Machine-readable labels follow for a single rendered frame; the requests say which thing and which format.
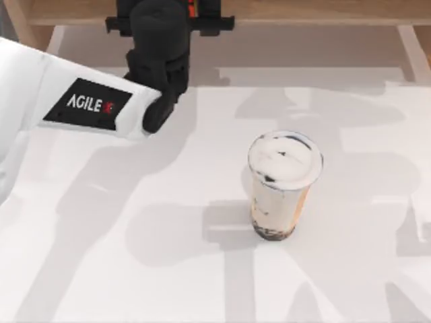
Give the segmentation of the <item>pale wooden open shelf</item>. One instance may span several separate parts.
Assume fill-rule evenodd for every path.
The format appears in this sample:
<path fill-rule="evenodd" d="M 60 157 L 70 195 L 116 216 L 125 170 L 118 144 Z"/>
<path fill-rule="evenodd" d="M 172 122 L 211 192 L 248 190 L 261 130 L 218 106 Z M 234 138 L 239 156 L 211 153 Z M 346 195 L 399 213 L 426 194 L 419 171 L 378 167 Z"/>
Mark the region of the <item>pale wooden open shelf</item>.
<path fill-rule="evenodd" d="M 57 26 L 105 26 L 116 0 L 0 0 L 18 40 L 46 50 Z M 411 26 L 431 68 L 431 0 L 222 0 L 233 31 L 201 36 L 199 58 L 215 65 L 272 67 L 293 58 L 315 61 L 341 40 L 348 58 L 384 43 L 397 26 Z"/>

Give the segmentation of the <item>milk tea cup with lid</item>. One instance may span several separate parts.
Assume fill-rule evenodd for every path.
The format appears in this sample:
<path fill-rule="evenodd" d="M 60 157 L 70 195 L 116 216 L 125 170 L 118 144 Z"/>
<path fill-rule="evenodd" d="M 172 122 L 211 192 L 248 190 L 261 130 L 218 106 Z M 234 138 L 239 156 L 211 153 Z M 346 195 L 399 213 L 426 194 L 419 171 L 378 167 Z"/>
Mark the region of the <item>milk tea cup with lid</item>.
<path fill-rule="evenodd" d="M 247 155 L 252 176 L 251 222 L 268 241 L 282 241 L 296 228 L 324 157 L 314 141 L 297 131 L 257 137 Z"/>

